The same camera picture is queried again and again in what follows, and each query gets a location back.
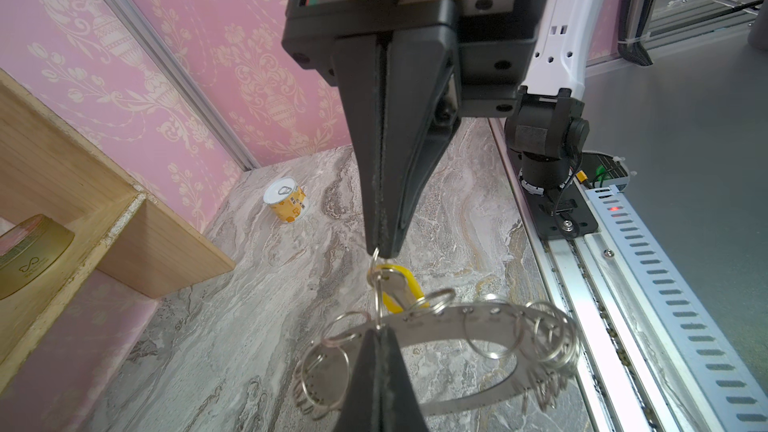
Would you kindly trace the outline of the yellow key tag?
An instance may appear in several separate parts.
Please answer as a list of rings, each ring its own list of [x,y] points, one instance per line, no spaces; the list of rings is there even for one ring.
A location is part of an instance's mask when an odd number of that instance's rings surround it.
[[[413,273],[396,264],[377,264],[367,273],[371,287],[381,285],[384,307],[392,314],[403,312],[424,296]]]

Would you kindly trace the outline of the metal ring plate with keyrings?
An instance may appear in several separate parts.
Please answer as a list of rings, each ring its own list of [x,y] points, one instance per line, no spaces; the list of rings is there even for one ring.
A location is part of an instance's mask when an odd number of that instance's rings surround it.
[[[583,351],[578,325],[547,301],[513,304],[488,294],[462,303],[453,288],[424,293],[398,314],[381,285],[374,310],[332,319],[310,342],[292,379],[292,398],[314,420],[341,412],[363,337],[391,328],[423,416],[442,416],[510,400],[547,410],[576,375]]]

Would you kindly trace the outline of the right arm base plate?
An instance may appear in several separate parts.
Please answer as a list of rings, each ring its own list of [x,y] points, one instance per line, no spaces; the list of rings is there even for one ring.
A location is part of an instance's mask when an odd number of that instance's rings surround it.
[[[597,219],[575,183],[544,195],[524,191],[536,233],[542,240],[575,239],[598,230]]]

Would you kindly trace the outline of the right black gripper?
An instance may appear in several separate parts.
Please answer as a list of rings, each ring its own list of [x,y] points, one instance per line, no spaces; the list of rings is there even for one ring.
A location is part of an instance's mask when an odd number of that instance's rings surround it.
[[[460,124],[453,73],[461,115],[511,115],[546,2],[289,0],[282,47],[301,68],[317,71],[339,89],[370,254],[379,246],[382,119],[381,46],[372,34],[394,33],[383,122],[380,253],[395,258],[423,189]]]

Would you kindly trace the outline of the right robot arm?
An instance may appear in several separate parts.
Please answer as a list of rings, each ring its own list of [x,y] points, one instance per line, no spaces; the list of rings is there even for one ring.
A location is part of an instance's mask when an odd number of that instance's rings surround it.
[[[586,59],[602,0],[288,0],[282,45],[341,98],[367,251],[397,257],[467,117],[504,120],[542,239],[596,221],[577,197]]]

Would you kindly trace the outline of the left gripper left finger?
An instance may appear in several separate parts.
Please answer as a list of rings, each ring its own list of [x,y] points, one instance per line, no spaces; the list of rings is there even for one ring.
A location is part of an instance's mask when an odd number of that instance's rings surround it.
[[[341,413],[334,427],[340,432],[380,430],[380,336],[369,330],[363,337]]]

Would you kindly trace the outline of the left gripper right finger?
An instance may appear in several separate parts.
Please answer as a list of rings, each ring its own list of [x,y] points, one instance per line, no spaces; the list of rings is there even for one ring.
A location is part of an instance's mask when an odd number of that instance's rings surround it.
[[[382,328],[379,339],[379,430],[429,430],[391,328]]]

